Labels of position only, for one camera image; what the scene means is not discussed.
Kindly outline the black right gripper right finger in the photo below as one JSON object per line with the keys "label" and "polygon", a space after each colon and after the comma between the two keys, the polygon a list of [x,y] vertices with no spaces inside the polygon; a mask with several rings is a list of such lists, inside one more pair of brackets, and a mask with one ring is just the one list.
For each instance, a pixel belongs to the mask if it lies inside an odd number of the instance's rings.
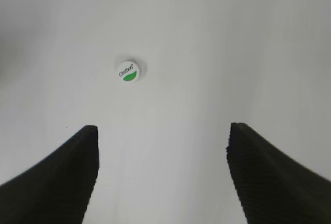
{"label": "black right gripper right finger", "polygon": [[330,181],[245,123],[231,124],[227,162],[247,223],[330,223]]}

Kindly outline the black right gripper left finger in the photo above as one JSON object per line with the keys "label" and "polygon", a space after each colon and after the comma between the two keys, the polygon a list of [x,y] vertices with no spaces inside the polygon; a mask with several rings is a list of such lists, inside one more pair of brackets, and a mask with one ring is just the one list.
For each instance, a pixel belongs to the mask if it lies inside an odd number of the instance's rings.
{"label": "black right gripper left finger", "polygon": [[86,125],[1,185],[1,223],[82,223],[99,168],[98,128]]}

